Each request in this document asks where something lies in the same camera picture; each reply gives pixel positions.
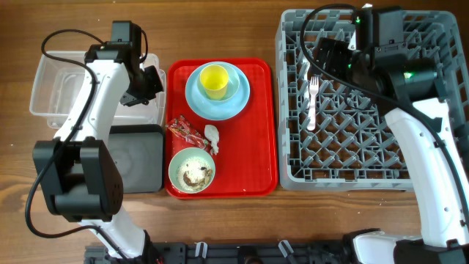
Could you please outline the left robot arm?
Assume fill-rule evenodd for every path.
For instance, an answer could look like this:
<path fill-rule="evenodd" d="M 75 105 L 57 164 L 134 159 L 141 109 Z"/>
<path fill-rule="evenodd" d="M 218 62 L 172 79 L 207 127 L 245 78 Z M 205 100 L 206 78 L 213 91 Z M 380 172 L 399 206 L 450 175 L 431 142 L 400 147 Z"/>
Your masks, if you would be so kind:
<path fill-rule="evenodd" d="M 147 103 L 162 88 L 154 67 L 140 68 L 140 56 L 140 41 L 123 38 L 87 51 L 80 64 L 86 71 L 84 83 L 68 121 L 52 140 L 34 146 L 37 178 L 26 201 L 25 220 L 31 232 L 49 238 L 32 223 L 32 199 L 41 188 L 51 214 L 78 223 L 53 237 L 92 230 L 120 263 L 162 263 L 148 233 L 122 206 L 122 177 L 106 146 L 118 104 Z"/>

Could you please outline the white plastic fork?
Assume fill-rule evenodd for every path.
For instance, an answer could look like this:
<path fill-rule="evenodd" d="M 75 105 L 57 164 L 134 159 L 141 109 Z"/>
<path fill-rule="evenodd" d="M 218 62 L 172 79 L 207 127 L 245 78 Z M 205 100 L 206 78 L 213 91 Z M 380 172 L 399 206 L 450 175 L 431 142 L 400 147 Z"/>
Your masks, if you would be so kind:
<path fill-rule="evenodd" d="M 319 86 L 319 77 L 312 76 L 309 83 L 309 123 L 307 125 L 309 131 L 316 128 L 316 99 Z"/>

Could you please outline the white plastic spoon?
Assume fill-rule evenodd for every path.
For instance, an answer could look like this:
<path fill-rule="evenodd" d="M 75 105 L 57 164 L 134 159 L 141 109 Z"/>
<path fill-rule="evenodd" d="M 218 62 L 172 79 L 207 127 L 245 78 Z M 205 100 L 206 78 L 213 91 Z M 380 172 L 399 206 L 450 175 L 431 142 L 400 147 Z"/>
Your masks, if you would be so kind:
<path fill-rule="evenodd" d="M 309 93 L 309 87 L 310 87 L 310 78 L 309 78 L 309 69 L 310 69 L 310 63 L 307 60 L 307 58 L 303 57 L 302 62 L 301 62 L 301 68 L 299 72 L 299 77 L 302 81 L 300 92 L 303 95 L 304 100 L 310 100 L 310 93 Z"/>

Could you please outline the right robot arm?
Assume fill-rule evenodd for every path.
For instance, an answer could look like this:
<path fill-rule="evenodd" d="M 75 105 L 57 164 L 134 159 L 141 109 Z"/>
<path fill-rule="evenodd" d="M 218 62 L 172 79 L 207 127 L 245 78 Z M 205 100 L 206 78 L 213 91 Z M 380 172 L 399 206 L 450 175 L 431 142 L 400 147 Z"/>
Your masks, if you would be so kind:
<path fill-rule="evenodd" d="M 379 230 L 352 237 L 358 263 L 466 263 L 468 179 L 455 145 L 445 88 L 432 59 L 411 59 L 406 45 L 350 50 L 323 37 L 312 65 L 375 99 L 405 158 L 421 217 L 417 238 Z"/>

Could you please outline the green bowl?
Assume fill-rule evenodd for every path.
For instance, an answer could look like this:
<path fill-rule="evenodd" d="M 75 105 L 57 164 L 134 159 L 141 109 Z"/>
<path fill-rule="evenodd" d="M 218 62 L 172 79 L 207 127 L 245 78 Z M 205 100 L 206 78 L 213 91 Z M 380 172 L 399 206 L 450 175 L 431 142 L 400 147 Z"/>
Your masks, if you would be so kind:
<path fill-rule="evenodd" d="M 169 163 L 168 173 L 169 173 L 170 182 L 173 185 L 173 187 L 175 187 L 179 192 L 182 192 L 184 194 L 196 194 L 196 193 L 199 193 L 199 192 L 205 190 L 209 186 L 208 185 L 206 188 L 203 188 L 201 191 L 189 192 L 189 191 L 184 191 L 182 189 L 179 181 L 177 180 L 177 169 L 179 168 L 179 166 L 182 164 L 182 162 L 185 159 L 194 158 L 194 157 L 199 157 L 199 158 L 205 159 L 208 162 L 208 164 L 213 168 L 214 175 L 213 175 L 212 180 L 210 181 L 209 185 L 212 183 L 212 181 L 215 178 L 215 172 L 216 172 L 215 162 L 214 162 L 212 156 L 208 152 L 206 152 L 205 150 L 196 148 L 196 147 L 189 147 L 189 148 L 185 148 L 184 150 L 179 151 L 171 159 L 171 161 Z"/>

